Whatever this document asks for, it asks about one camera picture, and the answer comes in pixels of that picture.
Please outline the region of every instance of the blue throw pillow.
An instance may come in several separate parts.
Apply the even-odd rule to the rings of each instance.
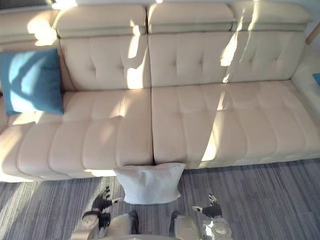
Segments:
[[[60,65],[56,48],[45,51],[0,53],[5,111],[64,113]]]
[[[320,73],[312,74],[316,83],[320,86]]]

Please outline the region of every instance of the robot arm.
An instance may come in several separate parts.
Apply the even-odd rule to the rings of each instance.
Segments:
[[[218,200],[211,193],[209,194],[210,205],[207,207],[193,206],[192,209],[196,212],[203,213],[211,218],[209,225],[205,225],[206,229],[210,229],[212,240],[232,240],[231,228],[229,223],[222,217],[222,210]]]
[[[78,229],[72,234],[70,240],[92,240],[99,237],[101,228],[110,224],[111,215],[106,212],[113,204],[123,201],[122,198],[109,200],[110,188],[107,186],[94,199],[91,211],[83,214]]]

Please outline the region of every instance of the sofa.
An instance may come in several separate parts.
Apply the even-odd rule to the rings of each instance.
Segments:
[[[0,181],[320,157],[309,21],[265,1],[0,13],[0,52],[57,48],[64,107],[7,116],[1,97]]]

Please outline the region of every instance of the robot leg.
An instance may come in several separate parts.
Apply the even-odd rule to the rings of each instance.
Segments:
[[[202,240],[199,228],[192,218],[176,211],[171,216],[169,236],[181,240]]]
[[[139,219],[136,211],[114,217],[107,228],[107,237],[139,234]]]

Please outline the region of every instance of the carpet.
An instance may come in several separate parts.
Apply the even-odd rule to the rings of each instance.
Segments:
[[[0,239],[68,240],[100,190],[123,197],[116,177],[63,181],[0,182]],[[199,225],[207,218],[192,205],[219,200],[234,240],[320,239],[319,159],[186,170],[181,197],[168,204],[112,206],[116,216],[135,209],[143,234],[167,236],[174,210]]]

